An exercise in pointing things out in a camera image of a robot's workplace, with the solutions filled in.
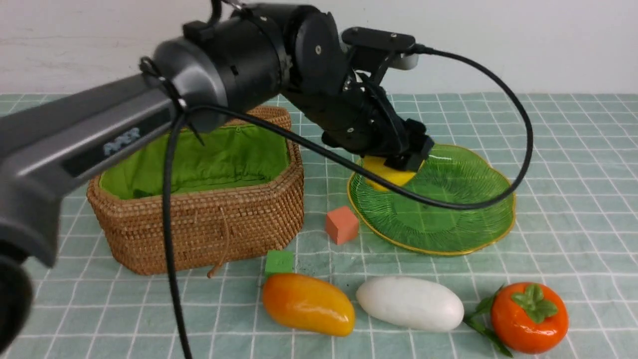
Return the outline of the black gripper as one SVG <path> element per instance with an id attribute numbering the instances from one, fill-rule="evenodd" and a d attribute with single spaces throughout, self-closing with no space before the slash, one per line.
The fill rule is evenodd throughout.
<path id="1" fill-rule="evenodd" d="M 300 73 L 281 93 L 323 130 L 328 146 L 363 156 L 390 156 L 384 166 L 418 172 L 435 145 L 426 126 L 385 112 L 367 91 L 347 84 L 352 75 L 351 70 Z"/>

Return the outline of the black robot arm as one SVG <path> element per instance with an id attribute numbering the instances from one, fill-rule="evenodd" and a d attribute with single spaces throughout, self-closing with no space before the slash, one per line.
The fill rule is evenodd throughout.
<path id="1" fill-rule="evenodd" d="M 1 350 L 22 331 L 33 288 L 23 263 L 57 259 L 61 203 L 89 177 L 168 133 L 162 184 L 168 184 L 177 132 L 214 131 L 284 95 L 323 130 L 326 148 L 284 136 L 405 194 L 329 149 L 379 157 L 392 170 L 417 172 L 433 148 L 426 127 L 403 120 L 381 79 L 412 68 L 410 35 L 352 27 L 339 33 L 331 13 L 309 4 L 236 4 L 221 20 L 220 0 L 207 22 L 140 61 L 139 74 L 1 118 Z"/>

